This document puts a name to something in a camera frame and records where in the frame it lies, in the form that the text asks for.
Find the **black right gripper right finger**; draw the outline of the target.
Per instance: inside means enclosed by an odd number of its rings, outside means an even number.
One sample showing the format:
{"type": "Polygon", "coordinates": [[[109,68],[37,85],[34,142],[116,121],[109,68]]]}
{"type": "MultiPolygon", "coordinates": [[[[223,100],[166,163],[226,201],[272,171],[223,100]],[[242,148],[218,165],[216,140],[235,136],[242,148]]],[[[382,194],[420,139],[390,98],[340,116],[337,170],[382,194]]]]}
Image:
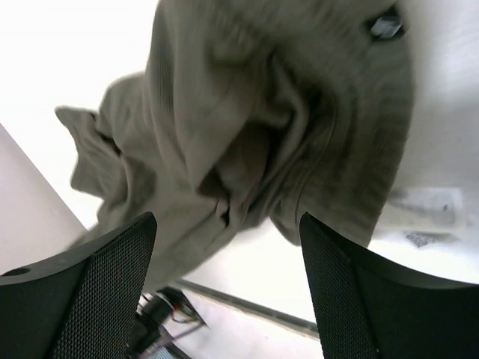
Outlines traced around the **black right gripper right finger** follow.
{"type": "Polygon", "coordinates": [[[308,213],[299,234],[325,358],[478,357],[478,285],[402,266],[308,213]]]}

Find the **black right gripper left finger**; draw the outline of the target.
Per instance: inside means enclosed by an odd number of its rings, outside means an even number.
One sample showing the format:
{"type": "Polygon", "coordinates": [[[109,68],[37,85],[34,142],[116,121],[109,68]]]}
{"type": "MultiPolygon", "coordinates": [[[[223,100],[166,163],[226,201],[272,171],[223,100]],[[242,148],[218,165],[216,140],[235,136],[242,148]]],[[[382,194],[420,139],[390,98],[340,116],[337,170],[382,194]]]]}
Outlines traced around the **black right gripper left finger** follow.
{"type": "Polygon", "coordinates": [[[124,358],[155,238],[148,212],[2,274],[1,357],[124,358]]]}

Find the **olive green shorts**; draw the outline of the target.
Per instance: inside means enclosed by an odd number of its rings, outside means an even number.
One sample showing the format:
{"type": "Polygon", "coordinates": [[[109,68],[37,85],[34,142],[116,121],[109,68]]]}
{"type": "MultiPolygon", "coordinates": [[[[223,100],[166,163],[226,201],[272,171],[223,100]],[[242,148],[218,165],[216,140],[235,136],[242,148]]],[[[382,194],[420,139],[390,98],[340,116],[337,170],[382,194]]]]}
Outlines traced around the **olive green shorts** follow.
{"type": "Polygon", "coordinates": [[[412,118],[406,24],[400,1],[161,1],[145,70],[55,111],[103,202],[78,243],[153,213],[147,291],[266,219],[367,246],[412,118]]]}

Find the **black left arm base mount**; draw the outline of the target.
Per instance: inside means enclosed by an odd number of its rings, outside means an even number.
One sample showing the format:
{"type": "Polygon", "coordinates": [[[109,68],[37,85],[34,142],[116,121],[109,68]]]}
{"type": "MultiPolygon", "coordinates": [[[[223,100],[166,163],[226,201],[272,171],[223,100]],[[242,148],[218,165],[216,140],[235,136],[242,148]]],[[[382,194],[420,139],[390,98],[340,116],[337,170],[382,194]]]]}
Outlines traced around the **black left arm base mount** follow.
{"type": "Polygon", "coordinates": [[[135,313],[125,357],[187,358],[175,342],[206,325],[180,289],[167,286],[154,293],[144,293],[135,313]],[[189,327],[172,335],[165,327],[168,321],[189,327]]]}

